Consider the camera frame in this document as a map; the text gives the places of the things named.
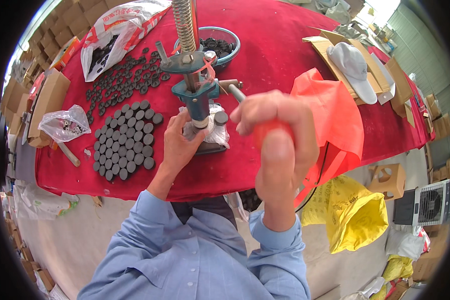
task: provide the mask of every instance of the black cable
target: black cable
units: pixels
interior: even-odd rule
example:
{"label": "black cable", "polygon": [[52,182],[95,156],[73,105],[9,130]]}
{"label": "black cable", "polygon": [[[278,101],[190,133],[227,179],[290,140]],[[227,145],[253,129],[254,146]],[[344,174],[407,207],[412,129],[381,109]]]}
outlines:
{"label": "black cable", "polygon": [[[328,152],[328,145],[330,145],[330,142],[327,142],[327,146],[325,147],[325,153],[323,154],[323,163],[321,164],[321,169],[320,169],[320,174],[318,175],[318,180],[317,180],[317,184],[320,182],[320,179],[322,179],[322,172],[324,171],[324,167],[325,167],[325,159],[327,158],[327,152]],[[310,201],[310,199],[312,198],[313,194],[315,194],[315,191],[317,190],[316,186],[313,189],[312,194],[310,194],[310,196],[308,197],[308,199],[305,201],[305,203],[303,203],[303,205],[301,207],[299,207],[298,209],[295,210],[295,213],[298,213],[300,211],[300,209],[302,209],[304,206],[307,205],[307,203]]]}

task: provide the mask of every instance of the concrete floor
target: concrete floor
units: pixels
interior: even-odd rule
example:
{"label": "concrete floor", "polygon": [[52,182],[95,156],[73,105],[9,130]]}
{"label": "concrete floor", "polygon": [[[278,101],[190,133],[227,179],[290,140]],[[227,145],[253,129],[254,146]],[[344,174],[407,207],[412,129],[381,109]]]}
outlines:
{"label": "concrete floor", "polygon": [[[427,184],[423,149],[402,153],[373,165],[401,163],[407,173],[405,189]],[[372,178],[367,166],[346,173],[367,185]],[[134,201],[105,197],[103,207],[95,208],[90,196],[79,195],[75,209],[56,220],[19,218],[18,227],[33,257],[46,267],[55,282],[70,299],[75,299],[87,284],[105,255],[112,235],[120,229]],[[387,203],[389,224],[392,223],[393,201]],[[247,251],[259,247],[246,223],[238,222],[238,231],[246,241]],[[303,227],[306,248],[303,256],[312,298],[320,297],[340,286],[341,296],[359,291],[380,276],[386,265],[385,243],[388,232],[366,247],[350,252],[330,254],[325,225]]]}

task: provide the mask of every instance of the white cap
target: white cap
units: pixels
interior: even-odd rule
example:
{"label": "white cap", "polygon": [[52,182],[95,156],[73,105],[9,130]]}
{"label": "white cap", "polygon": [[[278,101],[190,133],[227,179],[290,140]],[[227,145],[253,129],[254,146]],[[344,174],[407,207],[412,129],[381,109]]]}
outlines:
{"label": "white cap", "polygon": [[342,71],[356,94],[366,104],[375,104],[377,95],[367,80],[367,62],[352,45],[338,43],[327,48],[331,61]]}

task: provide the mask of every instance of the table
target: table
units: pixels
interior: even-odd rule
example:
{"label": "table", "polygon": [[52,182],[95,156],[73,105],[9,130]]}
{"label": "table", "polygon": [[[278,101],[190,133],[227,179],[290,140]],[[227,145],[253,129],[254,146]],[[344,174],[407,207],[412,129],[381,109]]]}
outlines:
{"label": "table", "polygon": [[[338,24],[336,21],[319,13],[275,0],[197,0],[197,7],[200,27],[227,28],[240,38],[242,44],[240,53],[227,69],[217,74],[217,77],[243,81],[243,92],[246,95],[272,89],[289,93],[294,79],[312,68],[317,68],[325,80],[334,80],[327,65],[312,45],[302,43],[301,39],[319,34],[318,30],[311,27],[333,30]],[[144,47],[155,49],[157,40],[161,40],[170,53],[176,39],[173,13],[169,10],[130,54],[138,58],[142,55]],[[87,111],[90,103],[85,100],[85,91],[92,87],[92,83],[84,82],[79,54],[71,58],[63,74],[71,83],[62,109],[67,110],[73,104],[78,104]],[[160,137],[163,136],[168,120],[176,115],[182,106],[170,89],[182,78],[179,75],[172,75],[168,81],[162,81],[157,88],[150,88],[144,96],[134,93],[132,97],[122,102],[132,104],[148,99],[151,106],[163,114],[164,124],[159,126],[154,134],[157,140],[153,158],[157,165],[163,160],[163,142]],[[216,102],[221,103],[227,113],[231,113],[238,105],[231,95],[221,95]],[[119,107],[121,105],[108,109],[102,117],[94,110],[92,133]],[[413,129],[406,119],[394,113],[390,104],[360,105],[359,110],[365,131],[363,163],[385,159],[425,144],[420,138],[423,130],[426,133],[425,125],[415,121],[417,126]],[[416,116],[417,107],[413,110]],[[227,129],[230,134],[230,149],[222,153],[194,157],[176,177],[167,200],[199,200],[203,197],[224,195],[254,187],[255,175],[260,167],[260,153],[253,147],[250,137],[240,137],[236,133],[235,124],[228,122]],[[87,158],[84,154],[84,149],[94,152],[95,141],[93,134],[87,134],[67,143],[69,149],[81,160],[78,168],[73,166],[60,151],[51,150],[49,147],[38,149],[35,160],[37,185],[57,194],[66,192],[106,195],[136,200],[138,194],[146,189],[154,177],[156,169],[147,171],[141,167],[126,181],[116,178],[108,182],[105,177],[100,177],[93,171],[93,157]]]}

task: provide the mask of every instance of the red bag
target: red bag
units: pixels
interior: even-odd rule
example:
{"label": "red bag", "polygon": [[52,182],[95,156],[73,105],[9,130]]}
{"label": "red bag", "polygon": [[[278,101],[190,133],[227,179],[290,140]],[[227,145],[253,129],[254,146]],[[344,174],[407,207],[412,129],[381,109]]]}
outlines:
{"label": "red bag", "polygon": [[364,133],[359,108],[342,81],[324,80],[313,68],[295,78],[290,94],[310,105],[320,147],[295,198],[298,207],[314,187],[360,166]]}

